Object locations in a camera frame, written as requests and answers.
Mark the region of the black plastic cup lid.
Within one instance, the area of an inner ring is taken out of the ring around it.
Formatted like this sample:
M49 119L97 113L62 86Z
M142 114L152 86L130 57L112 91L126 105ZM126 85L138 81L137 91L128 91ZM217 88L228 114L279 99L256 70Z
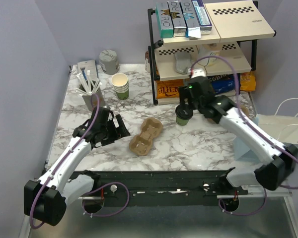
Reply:
M180 104L175 109L176 116L179 119L190 120L193 116L193 110L188 104Z

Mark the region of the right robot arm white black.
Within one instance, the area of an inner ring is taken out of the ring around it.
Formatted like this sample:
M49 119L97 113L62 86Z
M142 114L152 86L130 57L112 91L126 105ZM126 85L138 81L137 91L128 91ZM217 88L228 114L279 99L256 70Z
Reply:
M274 191L294 171L298 148L285 145L270 137L254 122L240 112L229 97L216 96L207 78L197 76L179 87L180 104L175 112L183 120L190 120L194 110L235 134L252 150L261 162L257 168L232 168L219 179L219 190L232 193L242 185L261 185Z

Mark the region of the brown pulp cup carrier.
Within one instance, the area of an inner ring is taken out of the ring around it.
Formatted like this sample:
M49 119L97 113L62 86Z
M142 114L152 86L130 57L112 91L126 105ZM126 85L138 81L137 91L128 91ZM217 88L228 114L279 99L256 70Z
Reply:
M162 123L154 118L147 118L141 125L140 133L129 143L129 149L139 155L147 155L152 148L153 139L158 137L163 129Z

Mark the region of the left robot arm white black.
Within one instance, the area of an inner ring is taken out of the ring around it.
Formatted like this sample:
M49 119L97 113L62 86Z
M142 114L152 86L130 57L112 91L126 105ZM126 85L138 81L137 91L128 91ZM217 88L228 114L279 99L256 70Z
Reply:
M37 181L29 180L24 186L24 214L32 229L34 220L51 226L57 225L71 201L81 195L96 195L111 183L100 183L88 175L79 175L75 183L69 179L83 158L96 144L105 146L130 136L121 115L101 106L93 109L91 117L74 129L72 138L58 160Z

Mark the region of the green paper coffee cup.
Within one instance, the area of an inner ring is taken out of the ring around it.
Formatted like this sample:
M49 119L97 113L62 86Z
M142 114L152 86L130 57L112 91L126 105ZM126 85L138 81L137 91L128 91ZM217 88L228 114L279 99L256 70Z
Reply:
M189 115L179 115L179 114L176 114L176 123L179 125L179 126L185 126L189 120L192 118L193 114L189 114Z

